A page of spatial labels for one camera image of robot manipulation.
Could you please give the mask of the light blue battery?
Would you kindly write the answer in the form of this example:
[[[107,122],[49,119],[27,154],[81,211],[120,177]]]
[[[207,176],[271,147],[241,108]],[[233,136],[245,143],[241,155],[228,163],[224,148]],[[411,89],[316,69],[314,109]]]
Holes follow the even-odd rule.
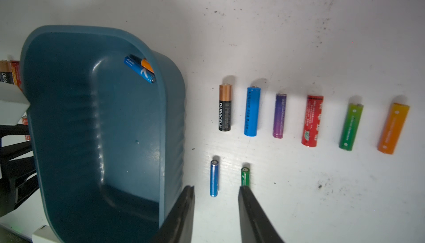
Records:
[[[244,135],[255,137],[259,119],[261,89],[255,86],[247,88]]]

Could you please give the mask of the orange battery row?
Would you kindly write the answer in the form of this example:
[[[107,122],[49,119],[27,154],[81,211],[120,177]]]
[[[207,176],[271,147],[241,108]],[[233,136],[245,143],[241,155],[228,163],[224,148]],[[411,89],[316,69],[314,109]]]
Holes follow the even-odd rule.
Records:
[[[394,154],[398,139],[404,127],[410,107],[393,103],[387,115],[377,150],[385,154]]]

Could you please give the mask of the blue battery second row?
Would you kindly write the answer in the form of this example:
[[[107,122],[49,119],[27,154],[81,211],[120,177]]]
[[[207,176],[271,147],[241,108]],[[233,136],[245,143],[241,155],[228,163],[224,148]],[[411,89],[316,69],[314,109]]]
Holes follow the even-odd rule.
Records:
[[[218,196],[218,186],[219,186],[219,161],[212,160],[210,162],[210,196]]]

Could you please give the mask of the teal plastic storage box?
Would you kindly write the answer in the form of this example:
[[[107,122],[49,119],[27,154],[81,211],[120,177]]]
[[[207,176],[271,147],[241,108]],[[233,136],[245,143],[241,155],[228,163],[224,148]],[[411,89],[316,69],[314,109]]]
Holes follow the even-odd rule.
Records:
[[[26,39],[21,73],[54,234],[63,243],[150,242],[182,189],[185,84],[175,63],[124,30],[47,25]]]

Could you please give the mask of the green battery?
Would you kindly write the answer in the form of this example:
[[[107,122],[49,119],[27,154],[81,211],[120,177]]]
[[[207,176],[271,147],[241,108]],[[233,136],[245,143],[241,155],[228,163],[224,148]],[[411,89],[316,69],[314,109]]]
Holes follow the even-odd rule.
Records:
[[[352,151],[357,130],[359,127],[361,115],[364,106],[362,104],[350,103],[346,113],[343,125],[342,135],[339,142],[339,148],[346,151]]]

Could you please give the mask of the blue white slim battery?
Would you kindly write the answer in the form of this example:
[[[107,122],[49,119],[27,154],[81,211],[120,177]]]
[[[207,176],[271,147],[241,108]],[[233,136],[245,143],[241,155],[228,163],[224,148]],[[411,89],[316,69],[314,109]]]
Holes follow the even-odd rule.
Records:
[[[132,69],[134,72],[136,72],[139,76],[141,76],[143,79],[145,79],[147,82],[153,84],[156,82],[156,77],[153,72],[151,72],[149,69],[145,68],[142,65],[142,62],[136,62],[131,57],[127,56],[124,59],[124,63]]]

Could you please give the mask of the black copper battery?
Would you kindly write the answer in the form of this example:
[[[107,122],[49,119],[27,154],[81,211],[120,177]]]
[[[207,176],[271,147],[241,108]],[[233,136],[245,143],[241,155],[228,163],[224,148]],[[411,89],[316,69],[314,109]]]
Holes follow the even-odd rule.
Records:
[[[222,84],[219,86],[219,130],[228,132],[231,130],[231,103],[232,86]]]

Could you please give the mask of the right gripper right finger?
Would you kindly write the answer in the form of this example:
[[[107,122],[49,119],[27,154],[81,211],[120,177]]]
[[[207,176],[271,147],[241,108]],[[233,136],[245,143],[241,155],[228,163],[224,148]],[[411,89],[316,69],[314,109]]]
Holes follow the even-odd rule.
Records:
[[[238,201],[243,243],[284,243],[248,186],[240,187]]]

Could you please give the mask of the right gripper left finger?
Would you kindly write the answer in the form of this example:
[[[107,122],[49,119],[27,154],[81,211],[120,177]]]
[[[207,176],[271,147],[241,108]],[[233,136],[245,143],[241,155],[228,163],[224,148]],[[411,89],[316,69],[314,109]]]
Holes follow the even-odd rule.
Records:
[[[194,186],[187,185],[180,193],[163,225],[151,239],[152,243],[191,243],[195,208]]]

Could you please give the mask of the purple battery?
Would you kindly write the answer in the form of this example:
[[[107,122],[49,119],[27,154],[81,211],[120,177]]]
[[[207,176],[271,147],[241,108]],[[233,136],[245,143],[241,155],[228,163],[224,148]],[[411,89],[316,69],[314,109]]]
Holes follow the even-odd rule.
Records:
[[[287,95],[278,93],[276,95],[276,102],[274,108],[274,121],[273,121],[273,137],[282,139],[284,130],[284,119],[286,113]]]

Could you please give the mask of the red battery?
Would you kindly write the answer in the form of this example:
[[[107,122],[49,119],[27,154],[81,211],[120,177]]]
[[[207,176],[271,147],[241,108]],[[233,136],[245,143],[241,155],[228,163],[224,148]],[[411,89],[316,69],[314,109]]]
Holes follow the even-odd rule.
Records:
[[[323,101],[323,96],[307,96],[302,134],[302,144],[307,147],[317,146]]]

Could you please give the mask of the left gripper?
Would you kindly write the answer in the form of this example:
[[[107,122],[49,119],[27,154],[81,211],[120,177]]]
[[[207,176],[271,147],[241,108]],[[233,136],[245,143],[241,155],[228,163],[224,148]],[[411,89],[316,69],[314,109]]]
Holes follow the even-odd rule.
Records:
[[[39,188],[32,142],[1,145],[1,216],[16,210]]]

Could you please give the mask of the green battery second row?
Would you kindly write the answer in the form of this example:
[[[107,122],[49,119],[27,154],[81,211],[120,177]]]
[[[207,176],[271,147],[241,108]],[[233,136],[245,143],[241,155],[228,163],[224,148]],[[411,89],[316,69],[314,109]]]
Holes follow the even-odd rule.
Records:
[[[250,168],[242,167],[241,169],[241,186],[250,186]]]

